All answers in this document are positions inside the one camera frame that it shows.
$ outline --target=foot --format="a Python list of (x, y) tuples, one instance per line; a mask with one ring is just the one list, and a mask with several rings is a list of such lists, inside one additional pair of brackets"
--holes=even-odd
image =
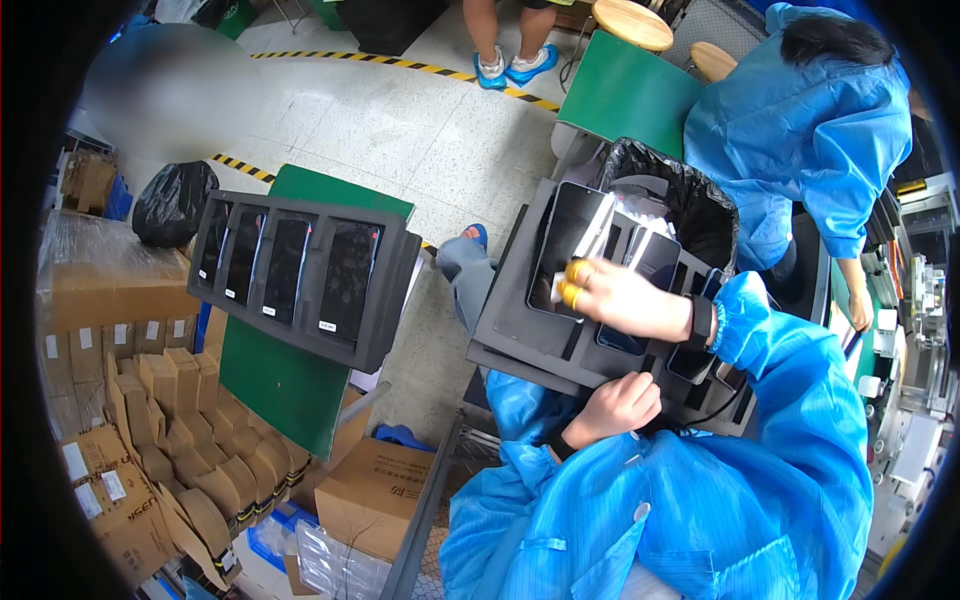
[(504, 74), (515, 84), (523, 87), (539, 73), (549, 71), (557, 66), (559, 57), (560, 53), (557, 52), (557, 46), (547, 44), (540, 48), (537, 55), (532, 59), (527, 60), (521, 57), (514, 57), (513, 62), (510, 63), (510, 66), (507, 67)]
[(460, 234), (460, 237), (473, 240), (480, 245), (480, 248), (483, 248), (484, 252), (487, 251), (487, 229), (479, 223), (468, 225), (464, 232)]
[(503, 89), (507, 86), (507, 78), (503, 76), (505, 64), (500, 46), (495, 46), (496, 62), (483, 62), (480, 53), (473, 53), (473, 68), (477, 73), (477, 82), (486, 89)]

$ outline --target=blue plastic crate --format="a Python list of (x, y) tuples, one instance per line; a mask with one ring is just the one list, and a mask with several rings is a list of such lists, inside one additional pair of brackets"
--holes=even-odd
[(261, 528), (272, 527), (273, 525), (267, 525), (267, 523), (268, 521), (274, 521), (282, 528), (283, 536), (293, 536), (296, 538), (297, 521), (300, 520), (306, 521), (314, 527), (319, 527), (315, 516), (307, 513), (293, 502), (284, 502), (273, 509), (269, 518), (260, 521), (247, 530), (247, 545), (257, 556), (275, 566), (281, 573), (286, 573), (287, 569), (283, 566), (283, 555), (275, 554), (270, 547), (263, 544), (260, 541), (259, 532), (263, 531)]

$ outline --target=blue slipper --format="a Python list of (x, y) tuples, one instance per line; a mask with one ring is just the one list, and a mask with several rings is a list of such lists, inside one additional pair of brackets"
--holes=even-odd
[(487, 79), (483, 76), (483, 73), (480, 71), (480, 53), (473, 53), (473, 70), (477, 74), (477, 82), (480, 84), (480, 87), (484, 89), (504, 89), (507, 87), (507, 78), (503, 76), (503, 73), (500, 73), (493, 79)]
[(483, 248), (483, 252), (486, 252), (487, 251), (487, 228), (483, 227), (479, 223), (474, 223), (472, 225), (466, 226), (464, 228), (464, 231), (466, 231), (469, 228), (475, 228), (477, 230), (477, 233), (480, 234), (472, 239), (474, 242), (480, 245), (480, 248)]
[(546, 49), (546, 60), (543, 62), (542, 65), (540, 65), (536, 69), (530, 69), (529, 71), (517, 71), (514, 69), (514, 66), (511, 64), (504, 71), (504, 75), (509, 77), (510, 81), (514, 82), (520, 87), (524, 87), (525, 85), (530, 83), (530, 80), (536, 77), (539, 73), (542, 73), (544, 71), (549, 71), (553, 67), (557, 66), (557, 60), (560, 59), (560, 53), (557, 52), (557, 46), (554, 46), (553, 44), (547, 44), (543, 46), (543, 48)]

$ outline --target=blue anti-static coat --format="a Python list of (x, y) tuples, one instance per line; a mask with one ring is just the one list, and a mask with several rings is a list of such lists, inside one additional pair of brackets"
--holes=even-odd
[(740, 210), (737, 264), (762, 271), (786, 252), (802, 202), (834, 258), (857, 258), (864, 224), (890, 174), (910, 154), (910, 82), (900, 63), (865, 66), (780, 58), (781, 30), (833, 9), (778, 3), (765, 41), (726, 79), (704, 88), (684, 126), (684, 161)]
[(570, 418), (569, 396), (491, 372), (503, 466), (450, 501), (447, 600), (614, 599), (635, 562), (690, 599), (850, 595), (874, 497), (843, 350), (822, 327), (771, 313), (756, 273), (715, 303), (712, 351), (749, 373), (757, 441), (625, 433), (557, 465), (534, 444)]

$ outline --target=black wrist strap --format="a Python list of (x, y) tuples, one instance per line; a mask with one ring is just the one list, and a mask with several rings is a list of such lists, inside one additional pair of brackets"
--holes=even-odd
[(699, 295), (684, 296), (693, 302), (693, 326), (690, 328), (690, 339), (684, 342), (684, 348), (704, 352), (713, 328), (713, 302)]
[(576, 452), (576, 450), (571, 448), (567, 442), (564, 442), (564, 438), (561, 436), (565, 429), (566, 423), (558, 427), (554, 427), (553, 431), (550, 432), (550, 435), (546, 437), (546, 441), (544, 442), (553, 448), (554, 453), (560, 458), (561, 462), (565, 462), (566, 459), (573, 456), (573, 453)]

